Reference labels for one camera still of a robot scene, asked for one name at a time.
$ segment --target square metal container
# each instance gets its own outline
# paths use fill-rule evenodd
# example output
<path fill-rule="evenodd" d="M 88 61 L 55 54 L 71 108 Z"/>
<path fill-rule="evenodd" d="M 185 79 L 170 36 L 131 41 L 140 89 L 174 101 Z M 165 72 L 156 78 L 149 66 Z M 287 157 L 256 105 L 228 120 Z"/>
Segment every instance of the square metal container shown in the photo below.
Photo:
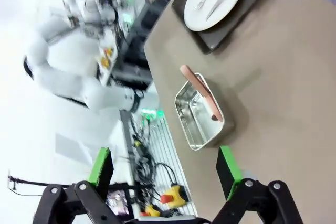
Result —
<path fill-rule="evenodd" d="M 183 85 L 175 97 L 175 107 L 190 148 L 198 151 L 213 147 L 220 138 L 234 129 L 235 123 L 225 105 L 222 102 L 218 104 L 204 77 L 199 73 L 195 75 L 209 89 L 223 118 L 223 122 L 213 121 L 201 94 L 189 81 Z"/>

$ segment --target black tray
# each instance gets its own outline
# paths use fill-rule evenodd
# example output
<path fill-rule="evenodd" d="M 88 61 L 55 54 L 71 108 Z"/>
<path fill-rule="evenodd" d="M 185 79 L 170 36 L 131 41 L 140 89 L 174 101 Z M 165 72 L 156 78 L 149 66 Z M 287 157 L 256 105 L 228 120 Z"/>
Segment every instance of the black tray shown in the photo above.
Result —
<path fill-rule="evenodd" d="M 174 0 L 172 3 L 173 10 L 184 24 L 184 8 L 187 0 Z M 204 31 L 190 32 L 201 51 L 204 54 L 210 54 L 219 47 L 221 42 L 239 25 L 243 18 L 248 14 L 257 0 L 238 0 L 235 7 L 229 14 L 215 26 Z"/>

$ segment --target green tape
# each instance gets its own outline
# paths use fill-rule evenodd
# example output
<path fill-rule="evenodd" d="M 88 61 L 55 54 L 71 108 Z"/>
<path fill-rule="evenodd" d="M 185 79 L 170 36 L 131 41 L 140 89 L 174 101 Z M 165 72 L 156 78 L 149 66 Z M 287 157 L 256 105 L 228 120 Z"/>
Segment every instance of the green tape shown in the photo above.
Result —
<path fill-rule="evenodd" d="M 108 155 L 110 154 L 110 149 L 108 148 L 101 148 L 96 161 L 94 162 L 91 174 L 89 176 L 88 182 L 91 183 L 93 186 L 97 186 L 99 183 L 99 178 L 101 171 L 103 169 L 104 163 Z"/>
<path fill-rule="evenodd" d="M 227 197 L 227 200 L 230 200 L 233 193 L 235 192 L 235 189 L 236 189 L 238 183 L 243 179 L 243 176 L 241 175 L 240 169 L 237 165 L 237 162 L 236 162 L 229 146 L 221 146 L 221 150 L 222 150 L 223 156 L 225 157 L 225 161 L 227 163 L 227 166 L 230 169 L 231 175 L 234 179 L 231 191 L 229 193 L 229 196 Z"/>

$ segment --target tray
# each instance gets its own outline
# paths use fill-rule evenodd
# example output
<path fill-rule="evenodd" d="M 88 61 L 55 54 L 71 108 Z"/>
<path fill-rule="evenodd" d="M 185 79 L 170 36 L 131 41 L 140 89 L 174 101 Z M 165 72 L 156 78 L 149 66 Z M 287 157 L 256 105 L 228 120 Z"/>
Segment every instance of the tray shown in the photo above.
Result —
<path fill-rule="evenodd" d="M 239 25 L 258 0 L 238 0 L 231 12 L 215 26 L 204 31 L 191 31 L 184 24 L 184 8 L 187 0 L 174 0 L 173 10 L 190 32 L 204 54 L 210 54 Z"/>
<path fill-rule="evenodd" d="M 195 75 L 209 89 L 223 118 L 223 122 L 213 121 L 199 92 L 189 81 L 183 85 L 175 97 L 175 108 L 190 148 L 198 151 L 201 148 L 213 147 L 220 137 L 234 129 L 235 123 L 223 102 L 218 103 L 204 77 L 199 73 Z"/>

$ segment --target robotic equipment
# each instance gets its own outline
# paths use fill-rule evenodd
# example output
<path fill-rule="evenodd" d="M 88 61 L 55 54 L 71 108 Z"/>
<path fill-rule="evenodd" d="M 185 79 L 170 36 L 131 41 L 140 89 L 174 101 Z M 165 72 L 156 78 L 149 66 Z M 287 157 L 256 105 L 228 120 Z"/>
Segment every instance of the robotic equipment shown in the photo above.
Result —
<path fill-rule="evenodd" d="M 217 171 L 227 202 L 210 222 L 194 216 L 140 217 L 129 224 L 231 224 L 239 223 L 245 211 L 258 212 L 263 223 L 301 224 L 302 219 L 287 185 L 273 181 L 268 186 L 250 178 L 241 180 L 228 148 L 219 149 Z M 88 181 L 45 188 L 34 216 L 33 224 L 70 224 L 76 215 L 87 214 L 94 224 L 122 224 L 105 204 L 109 181 L 113 174 L 111 153 L 102 148 Z"/>
<path fill-rule="evenodd" d="M 137 113 L 157 110 L 158 96 L 121 86 L 103 86 L 97 78 L 80 76 L 54 68 L 48 63 L 49 46 L 75 29 L 96 39 L 101 48 L 113 48 L 111 61 L 118 56 L 113 34 L 122 0 L 64 0 L 64 10 L 52 15 L 36 28 L 26 52 L 24 67 L 30 77 L 54 95 L 78 101 L 92 110 L 115 107 Z"/>

